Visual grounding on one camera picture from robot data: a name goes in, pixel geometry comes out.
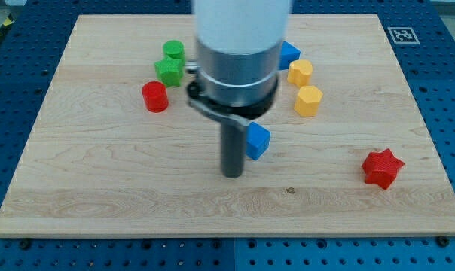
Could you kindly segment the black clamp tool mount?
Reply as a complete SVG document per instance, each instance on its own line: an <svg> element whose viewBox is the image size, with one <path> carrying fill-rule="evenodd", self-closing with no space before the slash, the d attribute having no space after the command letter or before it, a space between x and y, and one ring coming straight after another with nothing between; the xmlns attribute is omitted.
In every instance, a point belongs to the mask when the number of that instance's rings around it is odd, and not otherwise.
<svg viewBox="0 0 455 271"><path fill-rule="evenodd" d="M197 62L186 62L185 71L188 74L196 75L196 78L186 86L187 104L211 120L236 128L247 127L251 120L261 117L270 110L279 82L279 76L275 72L273 86L265 98L248 106L234 107L233 105L222 105L206 95L200 82L200 67Z"/></svg>

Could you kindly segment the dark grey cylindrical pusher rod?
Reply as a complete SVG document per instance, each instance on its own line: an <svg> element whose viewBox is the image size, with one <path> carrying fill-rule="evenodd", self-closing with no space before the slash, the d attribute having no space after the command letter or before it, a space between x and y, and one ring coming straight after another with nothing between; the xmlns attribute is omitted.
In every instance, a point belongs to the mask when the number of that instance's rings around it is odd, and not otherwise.
<svg viewBox="0 0 455 271"><path fill-rule="evenodd" d="M244 126L221 125L221 172L227 178L243 174L246 137L247 128Z"/></svg>

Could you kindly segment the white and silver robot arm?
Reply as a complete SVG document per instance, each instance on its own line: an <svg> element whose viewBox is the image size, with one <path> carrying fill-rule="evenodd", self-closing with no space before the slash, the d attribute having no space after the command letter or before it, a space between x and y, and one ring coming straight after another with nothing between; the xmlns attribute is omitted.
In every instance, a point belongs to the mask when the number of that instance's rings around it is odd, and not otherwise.
<svg viewBox="0 0 455 271"><path fill-rule="evenodd" d="M188 105L221 126L221 173L243 174L252 120L270 110L292 0L196 0Z"/></svg>

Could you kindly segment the blue block behind arm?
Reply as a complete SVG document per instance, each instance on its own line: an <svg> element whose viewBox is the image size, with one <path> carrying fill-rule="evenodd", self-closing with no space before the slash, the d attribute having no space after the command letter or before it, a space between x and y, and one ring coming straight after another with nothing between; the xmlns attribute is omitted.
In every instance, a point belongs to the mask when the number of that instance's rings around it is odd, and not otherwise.
<svg viewBox="0 0 455 271"><path fill-rule="evenodd" d="M298 60L300 55L301 51L298 48L291 43L284 41L279 57L279 70L289 69L291 62Z"/></svg>

